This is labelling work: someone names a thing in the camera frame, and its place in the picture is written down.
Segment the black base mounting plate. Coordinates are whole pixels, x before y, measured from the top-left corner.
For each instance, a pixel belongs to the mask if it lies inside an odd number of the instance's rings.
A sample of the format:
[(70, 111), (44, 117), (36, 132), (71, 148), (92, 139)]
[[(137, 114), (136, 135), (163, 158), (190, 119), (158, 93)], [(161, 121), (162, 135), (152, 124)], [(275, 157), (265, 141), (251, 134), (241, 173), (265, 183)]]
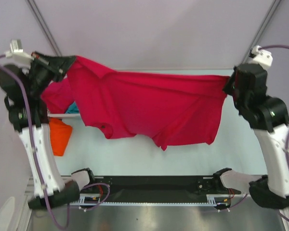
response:
[(229, 196), (241, 191), (227, 189), (213, 176), (99, 176), (96, 183), (102, 185), (102, 199), (106, 202), (128, 203), (199, 203), (208, 195)]

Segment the teal t shirt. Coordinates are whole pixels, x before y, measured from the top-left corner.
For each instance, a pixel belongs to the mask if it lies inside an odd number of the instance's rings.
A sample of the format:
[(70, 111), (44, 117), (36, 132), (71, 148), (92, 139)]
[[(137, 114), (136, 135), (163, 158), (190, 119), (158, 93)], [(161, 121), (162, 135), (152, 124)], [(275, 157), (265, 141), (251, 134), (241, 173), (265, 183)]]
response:
[(78, 106), (73, 102), (66, 110), (65, 114), (79, 114)]

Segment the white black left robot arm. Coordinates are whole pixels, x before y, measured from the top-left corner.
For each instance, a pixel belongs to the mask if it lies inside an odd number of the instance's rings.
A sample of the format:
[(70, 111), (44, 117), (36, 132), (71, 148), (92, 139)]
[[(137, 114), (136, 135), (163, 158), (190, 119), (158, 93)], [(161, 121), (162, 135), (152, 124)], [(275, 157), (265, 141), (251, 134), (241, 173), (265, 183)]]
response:
[(68, 181), (61, 177), (51, 147), (47, 106), (41, 95), (54, 81), (62, 81), (76, 61), (75, 56), (48, 56), (38, 52), (0, 55), (0, 88), (6, 93), (4, 103), (8, 118), (19, 135), (34, 180), (32, 210), (46, 210), (68, 205), (90, 193), (97, 181), (89, 168), (74, 172)]

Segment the red t shirt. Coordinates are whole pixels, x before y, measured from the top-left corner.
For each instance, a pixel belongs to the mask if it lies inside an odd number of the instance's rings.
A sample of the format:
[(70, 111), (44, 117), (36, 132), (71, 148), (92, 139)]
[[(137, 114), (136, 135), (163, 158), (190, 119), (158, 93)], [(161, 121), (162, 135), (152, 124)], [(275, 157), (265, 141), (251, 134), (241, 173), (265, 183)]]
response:
[(213, 143), (228, 77), (123, 72), (78, 57), (67, 79), (86, 126), (107, 139), (145, 135), (165, 150)]
[(74, 102), (68, 79), (52, 82), (42, 93), (41, 99), (52, 114), (64, 114)]

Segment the orange folded t shirt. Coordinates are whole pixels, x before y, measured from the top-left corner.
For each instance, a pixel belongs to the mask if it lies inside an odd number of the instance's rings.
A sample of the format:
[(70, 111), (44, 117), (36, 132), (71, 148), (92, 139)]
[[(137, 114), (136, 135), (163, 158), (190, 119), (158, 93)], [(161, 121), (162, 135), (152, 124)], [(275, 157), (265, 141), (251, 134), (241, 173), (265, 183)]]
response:
[(50, 118), (50, 140), (54, 156), (63, 156), (73, 128), (57, 118)]

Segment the white plastic laundry basket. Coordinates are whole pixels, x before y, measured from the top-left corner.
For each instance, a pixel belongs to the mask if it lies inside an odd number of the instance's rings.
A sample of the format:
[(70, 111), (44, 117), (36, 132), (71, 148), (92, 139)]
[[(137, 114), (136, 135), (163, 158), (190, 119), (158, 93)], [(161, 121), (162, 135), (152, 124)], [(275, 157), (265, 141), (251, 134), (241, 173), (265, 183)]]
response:
[(51, 113), (49, 110), (48, 117), (58, 118), (58, 119), (66, 119), (66, 118), (80, 118), (80, 114), (54, 114)]

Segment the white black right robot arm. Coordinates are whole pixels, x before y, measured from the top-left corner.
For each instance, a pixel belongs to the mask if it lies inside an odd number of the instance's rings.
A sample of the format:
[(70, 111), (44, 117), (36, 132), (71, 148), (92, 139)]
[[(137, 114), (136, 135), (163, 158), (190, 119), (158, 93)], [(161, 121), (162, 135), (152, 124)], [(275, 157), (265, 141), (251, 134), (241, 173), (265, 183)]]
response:
[(223, 88), (258, 139), (267, 174), (224, 168), (214, 174), (212, 186), (218, 193), (228, 189), (248, 193), (258, 206), (282, 210), (289, 207), (289, 115), (280, 98), (267, 95), (267, 75), (260, 64), (240, 64)]

